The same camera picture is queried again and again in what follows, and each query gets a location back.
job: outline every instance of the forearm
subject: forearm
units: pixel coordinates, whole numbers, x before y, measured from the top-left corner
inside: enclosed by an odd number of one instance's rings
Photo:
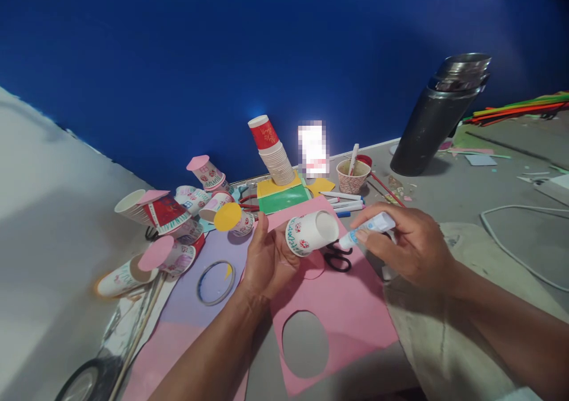
[[[569,399],[569,325],[458,262],[447,294],[520,383],[544,400]]]
[[[268,300],[238,286],[225,307],[172,367],[150,401],[226,400]]]

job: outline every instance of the hand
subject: hand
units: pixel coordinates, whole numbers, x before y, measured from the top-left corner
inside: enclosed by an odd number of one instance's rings
[[[457,262],[439,225],[430,215],[418,209],[378,202],[363,210],[351,227],[358,227],[382,211],[396,223],[397,245],[379,232],[358,231],[358,240],[412,284],[441,291],[448,288]]]
[[[286,223],[268,232],[268,218],[260,212],[249,249],[243,284],[250,294],[269,300],[290,281],[300,266],[300,257],[286,245]]]

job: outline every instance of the scissors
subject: scissors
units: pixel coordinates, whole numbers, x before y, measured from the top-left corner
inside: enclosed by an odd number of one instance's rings
[[[342,272],[342,273],[349,272],[351,269],[351,261],[349,261],[349,259],[346,259],[344,256],[349,256],[350,254],[352,254],[354,249],[349,249],[348,251],[345,252],[344,250],[340,250],[339,248],[334,247],[334,244],[336,242],[337,241],[334,241],[333,243],[330,243],[326,246],[326,248],[330,251],[324,253],[324,260],[326,260],[328,266],[330,266],[336,272]],[[338,266],[333,264],[332,260],[339,260],[341,262],[346,263],[347,266],[345,268],[339,268]]]

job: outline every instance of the glue stick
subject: glue stick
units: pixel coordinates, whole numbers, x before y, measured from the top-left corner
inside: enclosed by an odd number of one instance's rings
[[[366,221],[363,225],[357,227],[353,231],[350,231],[346,235],[342,236],[342,238],[340,238],[340,240],[338,241],[338,244],[340,244],[340,247],[343,250],[347,250],[358,243],[358,240],[356,238],[356,232],[358,232],[359,230],[368,230],[368,231],[383,233],[387,232],[390,229],[393,229],[394,227],[395,227],[395,222],[393,221],[391,216],[387,214],[385,211],[382,211],[381,213],[377,214],[377,216],[372,217],[370,220]]]

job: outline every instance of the left hand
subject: left hand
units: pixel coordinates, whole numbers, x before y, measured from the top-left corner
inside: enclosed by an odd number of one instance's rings
[[[250,294],[272,300],[298,270],[300,257],[286,245],[285,228],[286,223],[283,223],[268,232],[268,218],[259,213],[259,222],[247,250],[242,282]]]

